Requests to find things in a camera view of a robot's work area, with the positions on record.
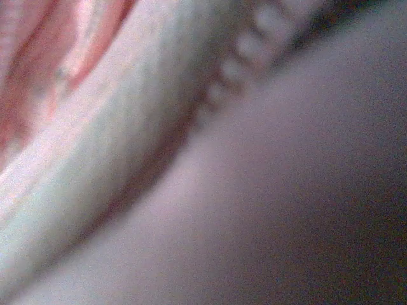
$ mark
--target mouth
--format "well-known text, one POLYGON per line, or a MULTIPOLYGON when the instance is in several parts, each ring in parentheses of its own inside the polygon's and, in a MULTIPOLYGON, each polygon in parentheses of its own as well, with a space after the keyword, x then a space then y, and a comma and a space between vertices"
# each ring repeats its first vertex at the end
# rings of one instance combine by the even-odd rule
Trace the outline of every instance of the mouth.
POLYGON ((0 300, 147 191, 188 136, 321 32, 317 16, 333 22, 333 11, 323 0, 139 1, 94 71, 0 176, 0 300))

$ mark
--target tooth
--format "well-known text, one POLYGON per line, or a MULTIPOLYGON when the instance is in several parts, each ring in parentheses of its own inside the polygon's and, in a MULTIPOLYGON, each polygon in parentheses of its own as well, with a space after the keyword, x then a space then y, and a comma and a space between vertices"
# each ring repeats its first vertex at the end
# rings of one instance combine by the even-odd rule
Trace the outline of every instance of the tooth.
POLYGON ((208 107, 202 106, 197 110, 194 127, 191 130, 191 135, 196 131, 200 131, 209 125, 214 113, 208 107))
POLYGON ((270 40, 279 46, 284 46, 296 32, 296 27, 275 6, 265 4, 255 12, 256 25, 270 40))
POLYGON ((249 60, 258 57, 264 48, 264 41, 253 31, 247 31, 241 34, 237 39, 237 51, 240 55, 249 60))
POLYGON ((234 58, 227 58, 221 66, 224 80, 232 86, 239 86, 244 81, 244 68, 240 62, 234 58))
POLYGON ((207 90, 208 110, 219 109, 229 95, 225 86, 219 83, 212 83, 207 90))
POLYGON ((254 72, 261 71, 265 65, 272 62, 277 55, 280 53, 281 47, 273 41, 262 40, 258 41, 261 43, 255 47, 248 46, 251 48, 250 54, 249 51, 243 51, 246 48, 245 44, 250 44, 246 37, 241 37, 238 41, 238 51, 246 59, 250 61, 251 68, 254 72))

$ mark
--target blurry skin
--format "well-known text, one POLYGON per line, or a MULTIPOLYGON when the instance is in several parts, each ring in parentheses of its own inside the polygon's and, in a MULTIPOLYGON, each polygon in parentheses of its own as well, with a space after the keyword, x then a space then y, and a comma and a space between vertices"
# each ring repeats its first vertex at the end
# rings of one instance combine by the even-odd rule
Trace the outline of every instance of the blurry skin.
POLYGON ((372 12, 255 84, 13 304, 397 304, 406 12, 372 12))

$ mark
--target lip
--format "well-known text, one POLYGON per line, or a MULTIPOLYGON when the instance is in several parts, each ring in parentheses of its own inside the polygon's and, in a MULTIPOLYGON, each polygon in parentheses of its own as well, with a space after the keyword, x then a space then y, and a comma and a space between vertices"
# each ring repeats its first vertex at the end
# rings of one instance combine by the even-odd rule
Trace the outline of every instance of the lip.
MULTIPOLYGON (((123 190, 142 188, 166 160, 163 151, 176 152, 224 59, 218 55, 227 55, 263 2, 138 3, 54 122, 0 176, 10 208, 0 231, 0 299, 120 205, 123 190)), ((325 2, 310 3, 314 10, 325 2)), ((307 17, 296 14, 301 25, 307 17)))

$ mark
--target skin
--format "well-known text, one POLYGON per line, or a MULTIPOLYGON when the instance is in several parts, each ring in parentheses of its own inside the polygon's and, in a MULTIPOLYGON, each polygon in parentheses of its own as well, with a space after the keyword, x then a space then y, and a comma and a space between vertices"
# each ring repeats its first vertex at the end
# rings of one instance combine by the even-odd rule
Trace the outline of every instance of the skin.
POLYGON ((406 10, 268 74, 14 305, 403 303, 406 10))

